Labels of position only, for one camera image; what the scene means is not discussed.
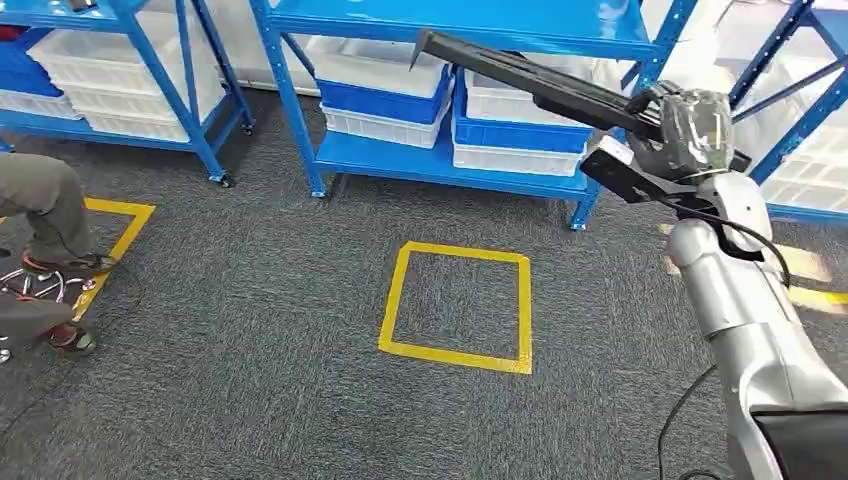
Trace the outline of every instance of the transparent plastic cover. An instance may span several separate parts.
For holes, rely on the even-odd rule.
[[[662,102],[666,147],[684,175],[726,170],[733,160],[733,123],[727,95],[686,90]]]

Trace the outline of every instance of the shelf caster wheel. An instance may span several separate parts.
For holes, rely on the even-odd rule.
[[[221,188],[233,188],[236,186],[236,179],[231,175],[226,174],[218,180],[218,186]]]

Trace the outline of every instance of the gray pants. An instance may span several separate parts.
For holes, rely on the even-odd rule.
[[[29,255],[60,263],[91,252],[79,177],[41,155],[0,153],[0,217],[24,214],[33,230]],[[73,318],[70,306],[21,302],[0,293],[0,337],[35,337]]]

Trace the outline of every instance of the shelf post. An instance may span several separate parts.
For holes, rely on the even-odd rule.
[[[307,57],[306,54],[303,53],[303,49],[300,48],[300,45],[298,45],[294,38],[288,33],[283,34],[283,40],[286,41],[286,45],[288,45],[289,48],[292,49],[292,52],[294,52],[297,59],[300,60],[300,63],[303,64],[303,68],[305,68],[306,71],[309,72],[309,76],[315,78],[315,67],[312,66],[312,62],[309,60],[309,57]]]
[[[186,89],[188,90],[189,106],[191,116],[195,122],[200,123],[200,112],[197,107],[197,84],[194,81],[194,59],[191,56],[191,36],[188,34],[188,18],[185,9],[185,0],[174,0],[177,10],[177,26],[180,33],[180,49],[182,50],[183,68],[185,68]]]
[[[798,83],[795,83],[794,85],[790,85],[790,86],[784,88],[783,90],[775,93],[774,95],[768,97],[767,99],[757,103],[753,107],[748,108],[744,112],[737,113],[736,115],[733,116],[733,123],[741,122],[742,120],[745,120],[746,118],[750,117],[751,115],[754,115],[758,112],[765,110],[769,105],[772,105],[779,100],[783,100],[784,98],[792,95],[793,93],[797,92],[798,90],[805,88],[807,85],[811,85],[813,83],[816,83],[817,81],[819,81],[822,78],[830,75],[831,73],[845,68],[846,64],[848,64],[848,55],[844,56],[843,58],[836,60],[835,62],[825,66],[824,68],[819,69],[818,71],[816,71],[815,73],[813,73],[809,77],[799,81]]]
[[[194,10],[200,19],[200,25],[203,27],[203,32],[209,43],[212,46],[212,52],[215,54],[215,60],[218,61],[218,66],[221,67],[221,73],[224,75],[224,80],[227,81],[227,90],[236,101],[236,105],[241,109],[242,127],[245,130],[251,130],[256,125],[256,120],[250,111],[250,106],[247,104],[247,99],[241,86],[236,78],[236,72],[233,71],[233,66],[230,63],[230,58],[227,56],[227,51],[224,49],[224,42],[221,41],[221,36],[218,35],[218,29],[215,28],[215,23],[212,21],[212,15],[206,7],[204,0],[191,0],[194,5]]]
[[[300,158],[303,160],[303,167],[309,179],[312,196],[323,197],[326,191],[324,179],[321,178],[321,171],[315,164],[315,150],[312,148],[312,141],[309,138],[309,130],[306,128],[306,122],[303,119],[300,100],[298,100],[297,93],[294,90],[294,83],[289,74],[286,58],[283,55],[282,45],[280,44],[283,32],[273,29],[268,25],[268,0],[250,0],[250,6],[253,10],[253,16],[256,19],[256,27],[259,29],[262,42],[265,44],[265,51],[271,63],[271,70],[274,72],[274,79],[277,82],[277,89],[279,90],[280,100],[283,102],[283,109],[286,112],[289,128],[291,129],[295,144],[297,144]]]
[[[586,222],[589,221],[589,214],[592,213],[592,208],[598,200],[598,195],[601,193],[601,185],[591,177],[586,177],[586,195],[577,202],[577,208],[571,216],[571,230],[579,232],[586,230]]]
[[[736,81],[736,85],[730,91],[731,110],[735,110],[739,106],[739,103],[745,98],[751,87],[754,86],[757,77],[768,67],[780,47],[798,30],[798,26],[801,25],[802,20],[809,14],[812,8],[813,0],[798,0],[789,6],[786,10],[786,15],[783,16],[780,23],[774,29],[774,32],[772,32],[763,46],[760,47],[760,51],[757,52],[757,55],[754,56],[754,59],[751,60],[751,63],[748,64],[748,67],[745,68],[745,71]]]
[[[792,153],[805,138],[812,135],[833,111],[838,110],[845,103],[846,98],[848,98],[848,72],[843,71],[804,113],[801,120],[790,128],[777,145],[754,167],[751,178],[759,184],[765,182],[769,175],[780,167],[783,157]]]
[[[130,42],[132,42],[133,46],[138,50],[139,55],[141,55],[141,59],[147,65],[147,68],[150,69],[150,73],[153,75],[153,78],[162,88],[162,93],[168,100],[168,104],[174,110],[174,114],[177,116],[177,119],[179,119],[180,124],[186,131],[186,134],[188,134],[189,142],[194,147],[194,151],[206,166],[206,170],[209,173],[209,180],[220,182],[226,175],[226,172],[223,168],[221,168],[221,164],[218,163],[218,159],[215,157],[215,152],[213,151],[212,146],[209,145],[209,142],[206,140],[206,135],[203,132],[200,122],[192,117],[191,112],[188,111],[182,97],[180,97],[180,93],[174,86],[174,82],[171,81],[168,71],[162,65],[162,62],[159,60],[159,56],[156,54],[156,50],[150,43],[150,39],[147,38],[147,35],[138,23],[138,19],[135,17],[135,12],[122,5],[121,2],[115,2],[113,4],[113,9],[115,11],[115,15],[124,26],[124,30],[126,31]]]

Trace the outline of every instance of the black cable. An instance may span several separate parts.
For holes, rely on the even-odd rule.
[[[704,373],[702,373],[698,378],[692,382],[692,385],[689,385],[689,388],[683,392],[683,395],[677,400],[677,403],[674,404],[674,407],[671,408],[671,412],[668,414],[668,417],[665,419],[665,425],[663,425],[662,430],[660,430],[660,436],[657,438],[657,464],[659,465],[660,470],[660,480],[665,480],[665,468],[663,466],[662,461],[662,452],[663,452],[663,441],[665,440],[666,434],[668,434],[669,428],[671,428],[671,423],[677,417],[677,414],[680,413],[680,409],[683,408],[683,405],[686,404],[686,401],[689,400],[689,397],[695,393],[695,390],[701,386],[704,381],[709,378],[713,372],[716,371],[718,365],[713,364],[710,368],[706,369]]]
[[[707,477],[712,478],[713,480],[724,480],[723,478],[719,477],[718,475],[709,470],[690,470],[681,475],[677,480],[691,480],[695,477]]]
[[[740,231],[740,232],[742,232],[746,235],[750,235],[750,236],[754,237],[756,240],[758,240],[760,243],[762,243],[766,248],[771,250],[772,253],[774,253],[774,255],[777,257],[777,261],[780,262],[780,268],[783,270],[783,285],[786,288],[789,288],[789,287],[792,286],[792,283],[791,283],[792,278],[791,278],[791,274],[789,272],[789,264],[786,263],[786,259],[783,258],[783,254],[780,253],[780,250],[778,250],[777,247],[769,239],[762,236],[757,231],[755,231],[751,228],[748,228],[745,225],[742,225],[740,223],[732,222],[730,220],[725,220],[721,217],[717,217],[715,215],[711,215],[709,213],[702,212],[700,210],[695,210],[694,208],[689,208],[689,207],[684,207],[683,205],[678,205],[674,202],[669,201],[666,198],[660,198],[657,201],[662,203],[663,205],[669,207],[669,208],[674,209],[674,210],[688,213],[688,214],[690,214],[694,217],[700,218],[701,220],[705,220],[705,221],[708,221],[708,222],[716,222],[716,223],[720,223],[722,225],[727,225],[728,227],[730,227],[734,230],[738,230],[738,231]]]
[[[14,203],[13,201],[11,201],[11,200],[9,200],[9,199],[4,199],[4,200],[6,200],[7,202],[10,202],[10,203]],[[53,231],[55,231],[55,232],[56,232],[56,236],[59,238],[59,242],[62,244],[62,248],[64,248],[64,249],[65,249],[65,251],[67,251],[68,253],[70,253],[72,256],[74,256],[74,257],[76,257],[76,258],[81,258],[81,257],[83,257],[83,255],[79,255],[79,254],[77,254],[76,252],[74,252],[74,251],[73,251],[73,249],[71,249],[71,248],[68,246],[68,244],[65,242],[65,237],[62,235],[62,232],[59,230],[59,228],[58,228],[58,227],[56,227],[55,225],[53,225],[53,224],[52,224],[49,220],[47,220],[46,218],[44,218],[44,215],[46,215],[47,213],[39,214],[38,216],[39,216],[39,218],[40,218],[41,220],[43,220],[43,221],[44,221],[44,223],[45,223],[46,225],[48,225],[50,228],[52,228],[52,229],[53,229]],[[133,277],[133,281],[136,283],[136,286],[138,287],[139,294],[138,294],[138,296],[137,296],[137,298],[136,298],[136,301],[135,301],[135,303],[132,305],[132,307],[130,307],[129,309],[127,309],[126,316],[129,316],[129,315],[133,314],[133,313],[136,311],[136,309],[139,307],[139,305],[141,305],[141,301],[142,301],[142,299],[144,298],[144,284],[143,284],[143,283],[141,283],[141,280],[138,278],[138,275],[136,275],[136,274],[135,274],[132,270],[130,270],[129,268],[127,268],[127,267],[124,265],[124,263],[123,263],[123,262],[119,261],[118,263],[116,263],[116,264],[115,264],[115,266],[116,266],[116,267],[121,267],[121,268],[122,268],[125,272],[127,272],[127,274],[129,274],[131,277]],[[113,323],[115,323],[115,321],[117,321],[117,319],[118,319],[118,317],[115,317],[115,318],[113,318],[112,320],[110,320],[110,321],[109,321],[109,322],[108,322],[108,323],[107,323],[107,324],[106,324],[103,328],[101,328],[101,329],[100,329],[100,331],[101,331],[101,332],[105,332],[105,331],[107,331],[109,328],[111,328],[112,324],[113,324]],[[21,420],[24,416],[26,416],[26,414],[27,414],[27,413],[29,413],[29,411],[30,411],[30,410],[32,410],[32,409],[33,409],[36,405],[38,405],[38,404],[40,404],[42,401],[44,401],[44,399],[45,399],[45,398],[47,398],[48,396],[50,396],[53,392],[55,392],[55,391],[56,391],[56,389],[58,389],[59,387],[61,387],[62,385],[64,385],[65,380],[67,380],[67,379],[68,379],[68,377],[71,375],[71,373],[73,373],[73,371],[74,371],[74,369],[77,367],[77,365],[79,365],[79,361],[80,361],[80,358],[76,358],[76,359],[74,359],[74,360],[73,360],[73,363],[71,364],[71,367],[68,369],[68,371],[67,371],[67,372],[65,372],[65,373],[62,375],[61,380],[59,380],[58,382],[56,382],[56,384],[55,384],[55,385],[53,385],[52,387],[50,387],[50,388],[48,388],[47,390],[45,390],[43,394],[39,395],[39,397],[38,397],[38,398],[36,398],[36,399],[35,399],[35,400],[33,400],[32,402],[30,402],[30,403],[29,403],[26,407],[24,407],[24,409],[23,409],[23,410],[21,410],[21,411],[20,411],[17,415],[15,415],[15,417],[12,419],[12,421],[11,421],[11,422],[9,422],[9,424],[8,424],[8,425],[6,425],[6,427],[3,429],[3,431],[2,431],[2,432],[0,432],[0,441],[2,441],[2,443],[0,443],[0,447],[5,447],[5,446],[6,446],[6,440],[7,440],[7,435],[6,435],[6,434],[7,434],[7,433],[9,433],[9,431],[11,431],[11,430],[12,430],[12,428],[13,428],[15,425],[17,425],[17,423],[18,423],[18,422],[19,422],[19,421],[20,421],[20,420]]]

